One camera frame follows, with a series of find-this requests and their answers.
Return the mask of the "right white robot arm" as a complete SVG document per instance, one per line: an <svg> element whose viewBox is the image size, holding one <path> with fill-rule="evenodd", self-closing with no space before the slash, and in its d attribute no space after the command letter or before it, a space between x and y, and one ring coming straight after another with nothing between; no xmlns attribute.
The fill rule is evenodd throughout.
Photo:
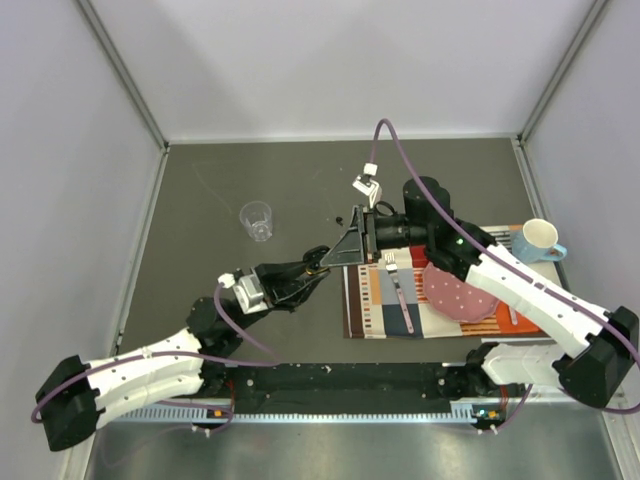
<svg viewBox="0 0 640 480"><path fill-rule="evenodd" d="M483 292L523 315L554 342L550 353L502 343L490 347L466 372L474 393L487 396L511 383L545 384L584 405L607 409L639 361L638 317L624 307L608 312L547 282L487 232L454 218L449 192L435 179L406 182L403 198L404 213L381 215L374 206L356 206L351 226L320 266L384 260L402 318L399 330L413 335L416 328L392 253L422 246L428 264L445 276L441 283L428 283L429 292L450 286Z"/></svg>

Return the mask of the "black oval earbud case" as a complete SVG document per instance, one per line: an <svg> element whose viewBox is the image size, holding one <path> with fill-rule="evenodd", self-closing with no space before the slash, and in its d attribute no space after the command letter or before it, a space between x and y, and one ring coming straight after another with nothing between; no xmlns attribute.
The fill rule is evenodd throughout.
<svg viewBox="0 0 640 480"><path fill-rule="evenodd" d="M320 245L308 250L302 258L305 264L305 272L307 275L318 275L328 270L327 267L320 265L321 260L329 252L330 248L326 245Z"/></svg>

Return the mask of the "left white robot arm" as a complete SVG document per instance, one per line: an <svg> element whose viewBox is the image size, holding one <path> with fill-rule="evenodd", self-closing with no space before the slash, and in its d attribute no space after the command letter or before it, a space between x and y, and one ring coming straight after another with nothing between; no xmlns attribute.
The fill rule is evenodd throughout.
<svg viewBox="0 0 640 480"><path fill-rule="evenodd" d="M35 395L31 420L42 425L51 451L78 445L133 410L174 397L212 397L226 387L232 354L245 342L277 365L275 354L248 329L273 311L295 311L328 274L325 245L301 260L261 264L218 280L214 294L197 299L186 325L154 344L93 361L60 361Z"/></svg>

